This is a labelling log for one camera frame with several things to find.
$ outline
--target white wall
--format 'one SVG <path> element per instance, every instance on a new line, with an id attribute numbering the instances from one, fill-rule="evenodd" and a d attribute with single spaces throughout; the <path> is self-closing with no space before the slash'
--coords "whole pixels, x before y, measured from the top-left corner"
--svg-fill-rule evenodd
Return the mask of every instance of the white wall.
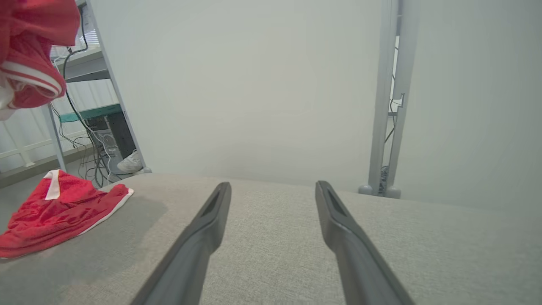
<path id="1" fill-rule="evenodd" d="M 90 3 L 153 172 L 367 183 L 380 1 Z"/>
<path id="2" fill-rule="evenodd" d="M 79 110 L 118 103 L 113 85 L 108 79 L 70 83 L 68 84 L 68 91 L 75 106 Z M 53 105 L 60 114 L 73 112 L 65 96 L 55 99 Z M 56 117 L 55 123 L 57 128 L 59 128 L 59 121 Z M 23 146 L 50 139 L 42 111 L 38 108 L 17 110 L 11 118 L 5 121 L 5 127 L 9 129 L 11 135 L 16 137 Z M 15 143 L 8 135 L 5 127 L 4 124 L 0 124 L 0 154 L 16 149 Z M 64 134 L 67 136 L 70 135 L 68 137 L 72 140 L 80 136 L 86 136 L 84 127 L 79 122 L 62 123 L 62 127 Z M 90 141 L 85 138 L 77 139 L 77 142 L 83 145 L 90 144 Z M 74 148 L 71 143 L 62 137 L 61 145 L 63 151 Z M 38 161 L 53 155 L 55 155 L 55 152 L 52 144 L 28 151 L 31 161 Z M 20 155 L 0 158 L 0 172 L 15 169 L 24 166 L 24 164 Z"/>
<path id="3" fill-rule="evenodd" d="M 540 0 L 423 1 L 402 199 L 541 208 L 541 13 Z"/>

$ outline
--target computer tower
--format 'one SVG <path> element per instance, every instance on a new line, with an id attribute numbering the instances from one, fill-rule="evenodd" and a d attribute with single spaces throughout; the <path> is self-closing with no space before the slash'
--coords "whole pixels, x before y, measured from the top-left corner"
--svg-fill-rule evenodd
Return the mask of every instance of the computer tower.
<path id="1" fill-rule="evenodd" d="M 94 131 L 93 140 L 98 147 L 98 156 L 106 166 L 109 162 L 108 170 L 113 174 L 124 174 L 117 168 L 117 164 L 130 155 L 136 149 L 136 145 L 123 113 L 89 118 L 86 123 Z"/>

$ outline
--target black cable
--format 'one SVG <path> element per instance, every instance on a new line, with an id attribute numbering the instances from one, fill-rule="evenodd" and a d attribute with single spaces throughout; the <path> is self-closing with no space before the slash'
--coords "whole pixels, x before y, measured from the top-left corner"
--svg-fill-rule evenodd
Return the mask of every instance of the black cable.
<path id="1" fill-rule="evenodd" d="M 77 173 L 79 174 L 79 177 L 81 177 L 81 178 L 83 178 L 83 176 L 81 175 L 80 169 L 83 167 L 85 157 L 87 156 L 87 147 L 86 147 L 86 145 L 77 142 L 77 140 L 78 139 L 83 139 L 83 138 L 88 138 L 88 137 L 77 137 L 77 138 L 75 138 L 73 140 L 75 143 L 81 145 L 81 147 L 84 148 L 83 158 L 81 159 L 81 161 L 79 162 L 79 166 L 77 167 Z"/>
<path id="2" fill-rule="evenodd" d="M 88 172 L 89 172 L 90 170 L 93 170 L 93 169 L 94 169 L 94 167 L 93 167 L 93 168 L 87 169 L 87 171 L 86 171 L 86 173 L 85 173 L 85 180 L 87 180 L 87 178 L 89 177 L 89 176 L 88 176 Z"/>
<path id="3" fill-rule="evenodd" d="M 91 162 L 94 162 L 94 163 L 95 163 L 94 160 L 89 160 L 89 161 L 86 161 L 86 162 L 82 162 L 82 164 L 91 163 Z"/>
<path id="4" fill-rule="evenodd" d="M 59 118 L 59 124 L 60 124 L 60 127 L 59 127 L 59 135 L 61 137 L 63 137 L 64 139 L 68 140 L 68 142 L 70 142 L 73 146 L 73 148 L 76 148 L 76 144 L 79 144 L 79 145 L 82 145 L 81 143 L 76 143 L 74 141 L 72 141 L 72 139 L 68 138 L 65 134 L 64 134 L 64 128 L 62 126 L 62 121 L 60 120 L 60 114 L 59 112 L 56 110 L 55 106 L 53 106 L 51 104 L 51 108 L 53 109 L 53 112 L 56 114 L 57 118 Z"/>
<path id="5" fill-rule="evenodd" d="M 388 139 L 390 138 L 391 134 L 393 133 L 393 131 L 395 130 L 395 127 L 393 127 L 390 131 L 390 133 L 388 134 L 388 136 L 386 137 L 386 140 L 384 141 L 384 144 L 388 141 Z"/>
<path id="6" fill-rule="evenodd" d="M 77 141 L 77 139 L 84 139 L 84 138 L 87 138 L 87 139 L 90 140 L 90 137 L 88 137 L 88 136 L 82 136 L 82 137 L 77 137 L 77 138 L 73 139 L 73 142 Z"/>
<path id="7" fill-rule="evenodd" d="M 393 102 L 392 99 L 390 99 L 390 111 L 391 111 L 391 114 L 394 114 L 396 112 L 393 112 L 393 108 L 391 107 L 391 102 Z M 386 140 L 384 140 L 384 144 L 388 141 L 388 139 L 391 137 L 391 134 L 393 133 L 393 131 L 395 131 L 395 116 L 391 116 L 391 119 L 393 120 L 393 128 L 391 129 L 390 133 L 388 134 L 388 136 L 386 137 Z"/>
<path id="8" fill-rule="evenodd" d="M 83 20 L 83 8 L 79 8 L 79 14 L 81 15 L 81 33 L 83 34 L 83 40 L 85 42 L 85 48 L 68 54 L 68 56 L 64 59 L 64 65 L 62 65 L 62 77 L 64 79 L 66 79 L 66 65 L 68 63 L 69 58 L 72 57 L 72 55 L 74 55 L 74 54 L 77 54 L 77 53 L 84 52 L 84 51 L 88 50 L 88 42 L 87 42 L 87 38 L 85 37 L 85 23 L 84 23 L 84 20 Z M 70 98 L 70 96 L 68 94 L 68 86 L 66 86 L 66 97 L 68 98 L 68 102 L 69 102 L 70 106 L 72 107 L 73 112 L 75 113 L 75 115 L 77 115 L 77 118 L 79 119 L 79 121 L 81 121 L 81 124 L 83 124 L 85 129 L 88 129 L 86 127 L 86 125 L 84 124 L 84 122 L 83 122 L 83 118 L 79 115 L 79 113 L 75 109 L 73 101 L 72 101 L 72 99 Z"/>
<path id="9" fill-rule="evenodd" d="M 88 138 L 89 141 L 91 140 L 90 137 L 83 136 L 83 137 L 77 137 L 73 141 L 77 141 L 78 139 L 83 139 L 83 138 Z M 81 162 L 79 162 L 79 167 L 77 168 L 77 173 L 79 174 L 79 177 L 81 177 L 81 178 L 83 178 L 83 176 L 81 175 L 80 169 L 83 167 L 83 164 L 85 165 L 85 169 L 87 168 L 87 162 L 85 162 L 86 157 L 87 157 L 87 147 L 85 145 L 85 153 L 83 154 L 83 158 L 81 159 Z"/>
<path id="10" fill-rule="evenodd" d="M 96 181 L 98 187 L 102 188 L 102 185 L 104 184 L 104 178 L 102 177 L 102 183 L 98 182 L 98 167 L 94 168 L 94 181 Z"/>

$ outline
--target white stripe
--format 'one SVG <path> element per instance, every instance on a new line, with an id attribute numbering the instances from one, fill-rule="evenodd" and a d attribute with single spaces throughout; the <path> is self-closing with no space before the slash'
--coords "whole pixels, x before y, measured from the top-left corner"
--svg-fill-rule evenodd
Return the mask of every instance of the white stripe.
<path id="1" fill-rule="evenodd" d="M 60 197 L 59 170 L 51 170 L 43 178 L 51 179 L 51 185 L 49 185 L 45 200 L 58 199 Z"/>
<path id="2" fill-rule="evenodd" d="M 19 80 L 22 82 L 27 82 L 29 84 L 33 84 L 39 87 L 46 88 L 47 90 L 50 90 L 51 92 L 55 92 L 55 96 L 59 95 L 60 92 L 62 92 L 62 86 L 60 86 L 59 82 L 57 82 L 53 77 L 50 75 L 47 75 L 41 71 L 38 71 L 36 69 L 32 69 L 30 67 L 27 67 L 25 65 L 21 65 L 20 63 L 12 62 L 12 61 L 5 61 L 2 63 L 2 68 L 8 70 L 6 75 L 10 79 Z M 46 85 L 40 81 L 36 81 L 34 79 L 24 78 L 18 75 L 10 74 L 9 71 L 14 71 L 18 73 L 22 73 L 25 75 L 30 75 L 32 77 L 41 79 L 45 82 L 48 82 L 49 84 L 53 85 L 54 87 L 51 87 L 49 85 Z"/>
<path id="3" fill-rule="evenodd" d="M 85 233 L 87 233 L 90 229 L 96 227 L 97 225 L 99 225 L 100 223 L 104 222 L 107 220 L 107 218 L 111 217 L 111 215 L 113 215 L 113 213 L 115 213 L 118 209 L 120 209 L 121 206 L 124 205 L 124 203 L 126 202 L 126 200 L 128 200 L 128 198 L 130 198 L 130 196 L 132 196 L 134 193 L 134 190 L 132 190 L 131 188 L 128 189 L 128 194 L 124 195 L 124 197 L 122 197 L 122 199 L 119 201 L 119 203 L 117 203 L 117 205 L 111 210 L 111 212 L 109 212 L 109 214 L 105 215 L 103 218 L 101 218 L 100 220 L 96 221 L 92 226 L 90 226 L 89 228 L 87 228 L 86 230 L 84 230 L 83 232 L 79 233 L 79 235 L 83 235 Z"/>

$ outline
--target white trim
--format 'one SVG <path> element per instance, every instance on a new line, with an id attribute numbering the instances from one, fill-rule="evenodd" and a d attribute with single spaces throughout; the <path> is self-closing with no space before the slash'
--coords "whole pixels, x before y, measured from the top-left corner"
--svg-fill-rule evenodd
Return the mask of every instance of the white trim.
<path id="1" fill-rule="evenodd" d="M 47 75 L 47 74 L 45 74 L 45 73 L 43 73 L 41 71 L 38 71 L 36 69 L 32 69 L 30 67 L 27 67 L 25 65 L 21 65 L 20 63 L 16 63 L 16 62 L 12 62 L 12 61 L 3 62 L 2 63 L 2 68 L 6 69 L 6 70 L 9 70 L 9 71 L 15 71 L 15 72 L 18 72 L 18 73 L 30 75 L 30 76 L 36 77 L 38 79 L 42 79 L 43 81 L 46 81 L 46 82 L 50 83 L 51 85 L 53 85 L 55 88 L 52 88 L 51 86 L 48 86 L 48 85 L 46 85 L 46 84 L 44 84 L 42 82 L 39 82 L 39 81 L 36 81 L 36 80 L 33 80 L 33 79 L 27 79 L 27 78 L 19 77 L 17 75 L 9 74 L 9 72 L 5 72 L 5 74 L 9 75 L 9 78 L 11 78 L 11 79 L 20 80 L 20 81 L 27 82 L 29 84 L 34 84 L 36 86 L 47 88 L 48 90 L 50 90 L 52 92 L 56 92 L 56 95 L 58 95 L 58 94 L 60 94 L 62 92 L 62 86 L 59 84 L 59 82 L 57 82 L 50 75 Z"/>
<path id="2" fill-rule="evenodd" d="M 14 87 L 15 91 L 21 91 L 25 86 L 32 86 L 34 88 L 36 87 L 45 88 L 47 91 L 51 92 L 52 94 L 43 94 L 43 91 L 40 91 L 38 88 L 36 88 L 36 90 L 39 91 L 41 95 L 48 98 L 55 98 L 55 97 L 58 97 L 60 94 L 60 91 L 58 91 L 56 88 L 53 88 L 45 84 L 44 82 L 40 82 L 34 79 L 25 78 L 19 75 L 14 75 L 14 74 L 9 74 L 9 73 L 5 73 L 5 75 L 10 79 L 16 80 L 19 82 L 18 84 L 15 84 L 15 87 Z"/>
<path id="3" fill-rule="evenodd" d="M 51 179 L 45 200 L 58 199 L 60 197 L 59 170 L 50 170 L 44 179 Z"/>
<path id="4" fill-rule="evenodd" d="M 124 197 L 122 197 L 122 199 L 119 201 L 119 203 L 117 203 L 117 205 L 111 210 L 111 212 L 109 212 L 109 214 L 105 215 L 103 218 L 101 218 L 100 220 L 96 221 L 92 226 L 90 226 L 89 228 L 87 228 L 86 230 L 84 230 L 83 232 L 79 233 L 79 235 L 83 235 L 85 233 L 87 233 L 90 229 L 96 227 L 97 225 L 99 225 L 100 223 L 104 222 L 107 220 L 107 218 L 111 217 L 111 215 L 113 215 L 113 213 L 115 213 L 118 209 L 120 209 L 121 206 L 124 205 L 124 203 L 126 202 L 126 200 L 128 200 L 128 198 L 130 198 L 130 196 L 132 196 L 134 193 L 134 190 L 132 190 L 131 188 L 128 189 L 128 194 L 124 195 Z"/>

